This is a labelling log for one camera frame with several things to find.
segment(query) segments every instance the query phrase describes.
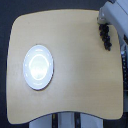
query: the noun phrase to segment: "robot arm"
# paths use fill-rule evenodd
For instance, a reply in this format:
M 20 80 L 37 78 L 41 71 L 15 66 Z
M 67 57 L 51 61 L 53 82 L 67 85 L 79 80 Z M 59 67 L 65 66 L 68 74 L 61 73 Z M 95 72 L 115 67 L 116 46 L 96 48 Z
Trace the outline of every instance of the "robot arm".
M 106 2 L 99 11 L 98 23 L 113 25 L 119 35 L 120 44 L 128 45 L 128 0 Z

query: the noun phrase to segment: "table top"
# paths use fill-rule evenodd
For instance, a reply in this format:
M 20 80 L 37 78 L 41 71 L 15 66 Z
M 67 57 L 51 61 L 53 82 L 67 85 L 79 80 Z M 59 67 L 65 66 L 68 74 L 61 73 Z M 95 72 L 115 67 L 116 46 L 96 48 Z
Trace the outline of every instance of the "table top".
M 56 10 L 28 14 L 13 24 L 7 61 L 7 115 L 12 124 L 55 112 L 76 111 L 103 119 L 123 113 L 122 62 L 117 32 L 112 50 L 99 36 L 97 11 Z M 43 90 L 31 89 L 23 61 L 35 45 L 49 49 L 54 74 Z

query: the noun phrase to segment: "gray floor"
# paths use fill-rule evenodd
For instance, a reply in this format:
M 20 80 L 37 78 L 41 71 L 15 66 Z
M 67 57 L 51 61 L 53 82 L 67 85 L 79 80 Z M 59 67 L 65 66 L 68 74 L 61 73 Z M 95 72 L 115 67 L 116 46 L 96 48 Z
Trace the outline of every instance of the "gray floor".
M 6 110 L 7 51 L 13 22 L 20 15 L 55 9 L 99 10 L 106 0 L 0 0 L 0 128 L 28 128 L 28 124 L 11 125 Z M 118 121 L 104 121 L 105 128 L 124 128 L 126 116 Z

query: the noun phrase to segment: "white plate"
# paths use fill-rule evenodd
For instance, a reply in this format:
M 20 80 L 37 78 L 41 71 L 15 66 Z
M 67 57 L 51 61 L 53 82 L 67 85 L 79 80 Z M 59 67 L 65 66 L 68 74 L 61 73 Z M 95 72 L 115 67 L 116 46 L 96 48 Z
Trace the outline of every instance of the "white plate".
M 49 50 L 42 45 L 32 47 L 25 56 L 23 73 L 31 88 L 45 88 L 53 75 L 53 58 Z

